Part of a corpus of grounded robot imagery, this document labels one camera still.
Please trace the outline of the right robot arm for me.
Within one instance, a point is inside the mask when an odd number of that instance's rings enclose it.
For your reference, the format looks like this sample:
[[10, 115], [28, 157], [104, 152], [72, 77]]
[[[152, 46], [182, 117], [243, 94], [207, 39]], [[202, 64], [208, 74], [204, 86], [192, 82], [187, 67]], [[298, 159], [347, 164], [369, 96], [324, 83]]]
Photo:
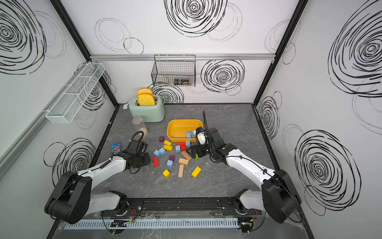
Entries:
[[187, 149], [191, 157], [208, 156], [212, 162], [224, 163], [259, 187], [258, 191], [243, 189], [235, 196], [237, 212], [261, 210], [281, 224], [292, 213], [300, 211], [301, 198], [284, 170], [274, 170], [248, 158], [238, 147], [225, 143], [215, 128], [199, 127], [190, 135], [196, 139], [196, 144]]

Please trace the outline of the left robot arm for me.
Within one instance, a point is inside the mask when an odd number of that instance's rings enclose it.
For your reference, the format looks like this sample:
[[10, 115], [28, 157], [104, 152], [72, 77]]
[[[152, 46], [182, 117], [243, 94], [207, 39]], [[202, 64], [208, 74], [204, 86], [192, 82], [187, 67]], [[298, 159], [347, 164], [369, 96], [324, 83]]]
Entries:
[[150, 164], [150, 154], [131, 155], [119, 153], [108, 160], [79, 172], [67, 171], [57, 182], [44, 207], [44, 212], [54, 219], [69, 224], [79, 222], [84, 216], [111, 211], [124, 216], [129, 210], [127, 196], [118, 191], [93, 194], [92, 190], [108, 178], [133, 166], [141, 168]]

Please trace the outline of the yellow plastic tub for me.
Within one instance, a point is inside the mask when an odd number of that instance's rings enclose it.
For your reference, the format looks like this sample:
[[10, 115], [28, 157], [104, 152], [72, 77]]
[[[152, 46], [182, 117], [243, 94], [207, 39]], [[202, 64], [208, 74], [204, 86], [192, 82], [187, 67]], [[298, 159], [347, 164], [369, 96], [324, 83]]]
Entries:
[[187, 138], [187, 132], [203, 127], [203, 123], [198, 119], [174, 119], [168, 123], [167, 137], [172, 142], [196, 142], [196, 138], [192, 136]]

